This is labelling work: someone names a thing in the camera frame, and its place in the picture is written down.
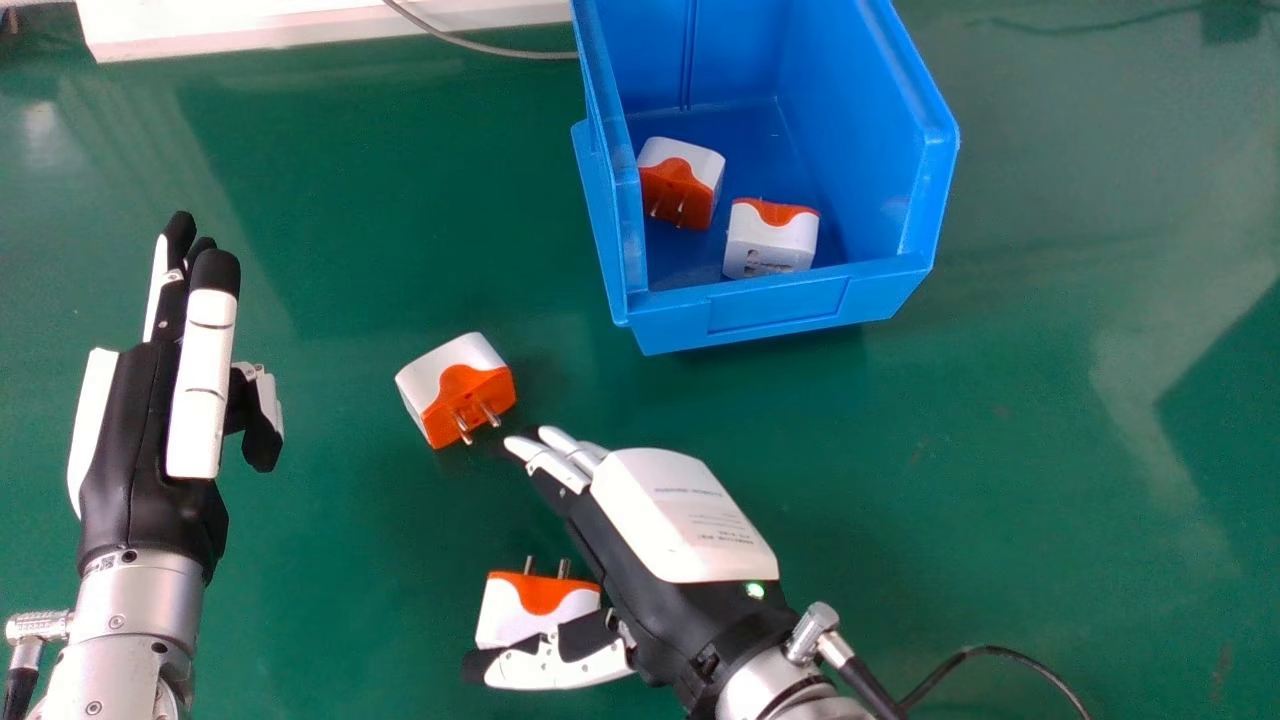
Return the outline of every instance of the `robotic hand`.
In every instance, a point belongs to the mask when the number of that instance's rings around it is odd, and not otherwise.
[[[504,445],[564,519],[613,607],[472,651],[465,679],[532,691],[636,673],[673,687],[695,720],[869,720],[817,667],[822,656],[877,717],[906,717],[840,637],[831,607],[815,603],[801,618],[787,605],[773,551],[700,460],[611,452],[552,427]]]
[[[191,710],[205,585],[227,547],[214,480],[223,436],[275,466],[284,442],[275,378],[232,364],[239,263],[177,213],[156,240],[142,343],[90,354],[67,487],[81,519],[74,611],[24,612],[3,720],[22,720],[46,643],[65,642],[41,720],[178,720]]]

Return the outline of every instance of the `blue plastic bin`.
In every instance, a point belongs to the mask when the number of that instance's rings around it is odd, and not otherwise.
[[[890,318],[933,266],[959,129],[888,0],[572,0],[572,129],[613,322],[645,355]],[[712,228],[645,217],[660,135],[727,159]],[[822,214],[812,270],[721,275],[735,197]]]

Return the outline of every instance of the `green tabletop surface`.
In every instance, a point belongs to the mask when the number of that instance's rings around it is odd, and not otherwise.
[[[1097,717],[1280,717],[1276,5],[897,6],[964,137],[933,273],[888,322],[659,357],[609,322],[576,64],[410,36],[97,65],[72,9],[24,9],[0,35],[0,615],[74,601],[86,355],[137,342],[187,209],[241,258],[236,356],[287,416],[274,474],[228,446],[197,719],[681,716],[634,678],[462,684],[485,574],[572,556],[498,433],[433,452],[397,395],[476,329],[511,427],[705,460],[895,694],[988,642]],[[911,716],[1073,715],[978,660]]]

